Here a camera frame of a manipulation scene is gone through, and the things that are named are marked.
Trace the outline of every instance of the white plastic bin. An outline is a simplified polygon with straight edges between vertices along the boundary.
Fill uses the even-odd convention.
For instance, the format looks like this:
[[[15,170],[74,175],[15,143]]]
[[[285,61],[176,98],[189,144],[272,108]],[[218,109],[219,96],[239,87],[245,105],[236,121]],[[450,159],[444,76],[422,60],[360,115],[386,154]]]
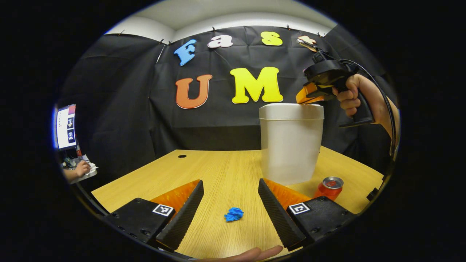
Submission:
[[[322,142],[323,107],[271,103],[259,108],[259,119],[264,177],[285,186],[310,180]]]

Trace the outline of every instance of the computer screen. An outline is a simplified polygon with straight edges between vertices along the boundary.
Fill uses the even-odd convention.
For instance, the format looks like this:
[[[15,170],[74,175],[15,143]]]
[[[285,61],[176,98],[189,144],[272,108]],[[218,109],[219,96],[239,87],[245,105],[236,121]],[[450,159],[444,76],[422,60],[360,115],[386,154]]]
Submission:
[[[55,108],[54,145],[57,150],[63,151],[76,147],[75,110],[75,104]]]

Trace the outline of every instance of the black cable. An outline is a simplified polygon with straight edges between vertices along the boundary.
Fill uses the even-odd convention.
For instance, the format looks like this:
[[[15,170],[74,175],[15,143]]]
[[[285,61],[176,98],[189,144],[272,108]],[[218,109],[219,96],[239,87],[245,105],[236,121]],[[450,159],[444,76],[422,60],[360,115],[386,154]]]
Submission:
[[[377,81],[372,77],[371,74],[369,74],[369,72],[364,69],[364,67],[362,67],[361,65],[359,65],[358,63],[354,62],[354,61],[351,61],[351,60],[348,60],[348,59],[340,59],[339,62],[342,62],[344,64],[350,64],[348,62],[345,62],[345,61],[348,61],[348,62],[351,62],[355,65],[357,65],[362,71],[364,71],[371,79],[372,81],[374,82],[374,84],[377,86],[377,88],[379,89],[380,93],[382,94],[382,97],[384,98],[384,101],[385,101],[385,104],[387,105],[387,108],[388,108],[388,112],[389,112],[389,116],[390,116],[390,123],[391,123],[391,135],[392,135],[392,147],[391,147],[391,157],[392,159],[394,160],[395,159],[395,146],[396,146],[396,127],[395,127],[395,117],[393,115],[393,111],[391,110],[391,106],[390,106],[390,103],[388,102],[388,99],[387,99],[387,95],[384,93],[384,91],[380,88],[380,86],[378,85]]]

